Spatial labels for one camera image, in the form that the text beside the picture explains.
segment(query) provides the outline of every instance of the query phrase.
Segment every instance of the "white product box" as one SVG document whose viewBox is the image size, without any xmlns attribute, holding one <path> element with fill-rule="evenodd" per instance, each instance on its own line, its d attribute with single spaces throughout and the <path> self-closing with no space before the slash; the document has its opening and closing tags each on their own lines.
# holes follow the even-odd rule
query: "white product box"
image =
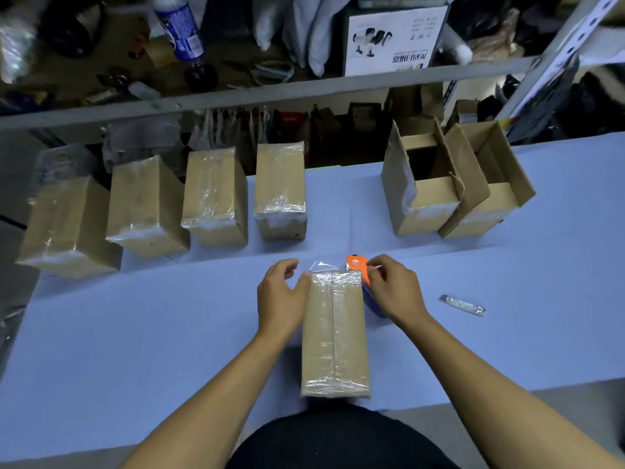
<svg viewBox="0 0 625 469">
<path fill-rule="evenodd" d="M 346 10 L 344 76 L 429 65 L 448 6 L 374 12 Z"/>
</svg>

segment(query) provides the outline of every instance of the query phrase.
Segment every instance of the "barcode scanner picture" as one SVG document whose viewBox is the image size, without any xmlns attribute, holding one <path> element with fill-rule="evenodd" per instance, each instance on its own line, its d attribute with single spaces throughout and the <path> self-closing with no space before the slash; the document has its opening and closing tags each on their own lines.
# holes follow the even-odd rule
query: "barcode scanner picture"
<svg viewBox="0 0 625 469">
<path fill-rule="evenodd" d="M 355 51 L 358 54 L 366 52 L 367 57 L 374 57 L 373 48 L 379 45 L 386 46 L 392 37 L 393 33 L 390 31 L 378 30 L 376 32 L 375 28 L 367 28 L 363 34 L 354 33 L 352 42 L 355 44 Z"/>
</svg>

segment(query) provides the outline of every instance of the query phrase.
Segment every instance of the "blue bottle label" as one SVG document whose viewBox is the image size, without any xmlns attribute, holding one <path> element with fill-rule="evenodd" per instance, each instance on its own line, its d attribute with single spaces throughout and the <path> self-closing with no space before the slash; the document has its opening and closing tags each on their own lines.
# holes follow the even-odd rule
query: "blue bottle label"
<svg viewBox="0 0 625 469">
<path fill-rule="evenodd" d="M 188 4 L 173 11 L 154 10 L 160 20 L 169 42 L 174 46 L 176 59 L 195 61 L 204 54 L 204 46 L 199 38 L 198 26 Z"/>
</svg>

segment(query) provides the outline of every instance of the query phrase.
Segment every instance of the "black shirt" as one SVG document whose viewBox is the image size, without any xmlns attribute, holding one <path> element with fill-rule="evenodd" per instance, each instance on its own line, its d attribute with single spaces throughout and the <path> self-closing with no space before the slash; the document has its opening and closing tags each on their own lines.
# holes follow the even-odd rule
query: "black shirt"
<svg viewBox="0 0 625 469">
<path fill-rule="evenodd" d="M 262 426 L 243 441 L 226 469 L 352 467 L 459 469 L 410 426 L 343 402 Z"/>
</svg>

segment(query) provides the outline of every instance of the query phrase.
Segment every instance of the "person's left hand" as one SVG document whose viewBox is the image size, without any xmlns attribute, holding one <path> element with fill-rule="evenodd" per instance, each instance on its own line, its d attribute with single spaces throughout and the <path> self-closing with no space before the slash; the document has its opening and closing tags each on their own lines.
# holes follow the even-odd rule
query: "person's left hand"
<svg viewBox="0 0 625 469">
<path fill-rule="evenodd" d="M 296 258 L 280 260 L 258 285 L 258 335 L 282 339 L 286 344 L 304 319 L 310 273 L 304 272 L 293 289 L 286 284 L 298 263 Z"/>
</svg>

